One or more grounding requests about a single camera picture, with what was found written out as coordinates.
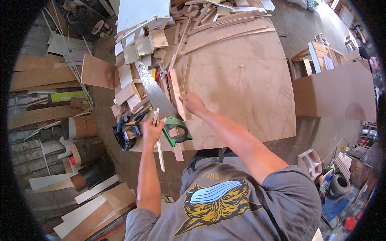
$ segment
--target black fisheye border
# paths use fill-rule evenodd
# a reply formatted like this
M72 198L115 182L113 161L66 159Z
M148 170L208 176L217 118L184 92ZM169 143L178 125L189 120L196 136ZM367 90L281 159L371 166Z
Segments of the black fisheye border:
M386 3L384 1L349 1L362 17L371 35L382 67L386 65ZM25 205L13 170L7 137L7 103L12 71L29 27L45 1L2 0L1 4L1 239L44 240L41 228ZM379 86L377 127L379 145L386 150L386 88ZM382 153L381 175L374 197L349 240L372 240L382 236L385 223L385 151Z

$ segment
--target tire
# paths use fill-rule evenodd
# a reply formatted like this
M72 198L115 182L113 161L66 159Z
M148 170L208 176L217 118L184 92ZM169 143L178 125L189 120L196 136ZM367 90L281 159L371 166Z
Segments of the tire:
M330 190L335 196L341 197L349 192L350 182L342 174L335 175L330 183Z

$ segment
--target hand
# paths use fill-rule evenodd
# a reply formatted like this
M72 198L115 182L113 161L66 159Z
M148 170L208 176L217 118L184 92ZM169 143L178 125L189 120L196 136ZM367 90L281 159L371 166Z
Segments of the hand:
M149 119L144 122L142 125L142 135L144 138L144 146L150 145L152 148L159 140L159 137L161 136L162 128L165 125L166 118L161 120L158 124L158 126L153 125L154 119Z
M184 91L182 96L179 97L179 100L182 102L185 109L197 116L206 110L205 104L202 99L198 95L193 94L190 91Z

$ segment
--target hand saw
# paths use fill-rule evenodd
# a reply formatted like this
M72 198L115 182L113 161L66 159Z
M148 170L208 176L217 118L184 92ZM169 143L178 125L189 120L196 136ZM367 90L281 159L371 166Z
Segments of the hand saw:
M145 88L147 96L149 97L152 107L154 109L159 108L158 118L166 118L166 123L162 131L165 134L166 139L168 140L170 145L172 147L175 147L176 143L181 143L187 140L193 140L188 128L183 122L183 119L178 114L175 107L167 99L165 93L155 82L154 78L151 76L151 73L147 70L147 66L145 66L141 61L138 61L135 63L135 67L138 70L138 74L141 78L142 84ZM184 133L171 137L169 135L169 131L175 127L183 129Z

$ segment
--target t-shirt graphic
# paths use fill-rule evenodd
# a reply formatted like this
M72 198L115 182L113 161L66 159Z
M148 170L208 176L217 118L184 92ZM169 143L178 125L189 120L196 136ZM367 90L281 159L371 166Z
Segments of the t-shirt graphic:
M244 178L230 179L209 187L195 184L184 198L188 219L174 237L200 226L218 224L223 220L243 215L247 210L257 211L262 206L248 200L249 185Z

